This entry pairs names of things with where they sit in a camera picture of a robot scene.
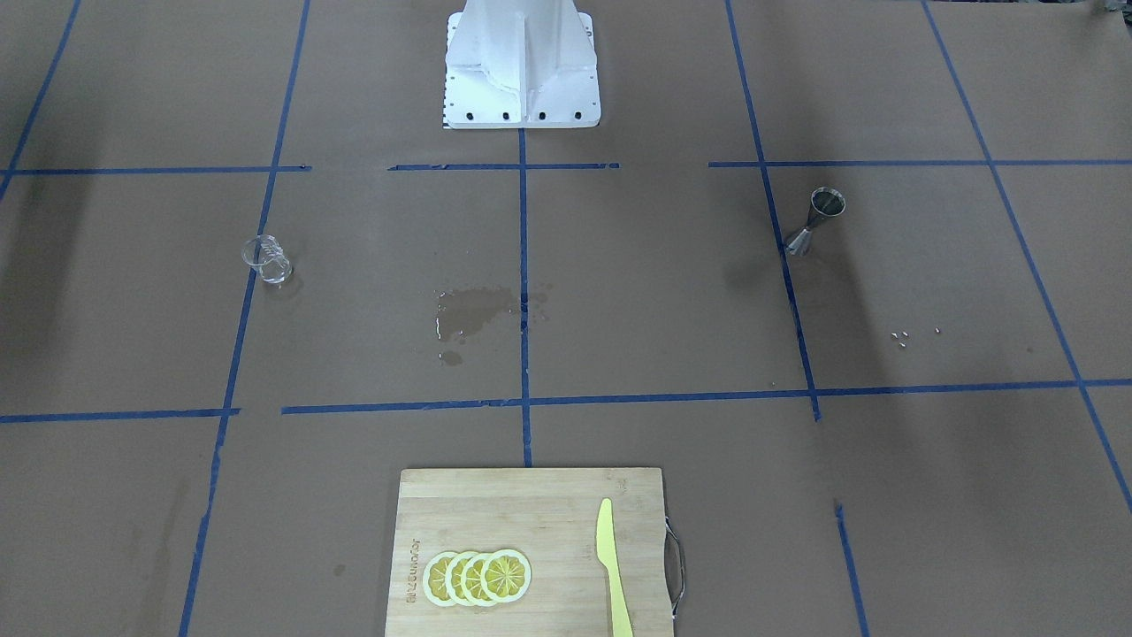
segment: wooden cutting board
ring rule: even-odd
[[[634,637],[672,637],[664,582],[660,470],[408,470],[401,474],[386,637],[612,635],[609,584],[597,558],[603,498]],[[516,602],[440,608],[424,566],[443,551],[516,549],[531,585]]]

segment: label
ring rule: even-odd
[[[417,584],[420,582],[420,568],[421,568],[421,541],[413,540],[412,546],[409,548],[409,579],[406,580],[405,587],[405,603],[415,604],[417,603]]]

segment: metal jigger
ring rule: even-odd
[[[844,195],[833,188],[818,188],[809,195],[809,215],[806,225],[790,235],[786,242],[786,251],[795,256],[806,256],[813,240],[814,227],[846,210]]]

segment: yellow knife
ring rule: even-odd
[[[598,509],[598,560],[609,571],[609,606],[614,616],[614,637],[633,637],[629,609],[621,589],[621,571],[617,567],[617,541],[614,540],[614,502],[601,501]]]

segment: floor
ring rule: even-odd
[[[1117,14],[580,0],[601,126],[451,131],[461,5],[0,2],[0,635],[381,635],[522,466],[663,470],[679,635],[1132,634]]]

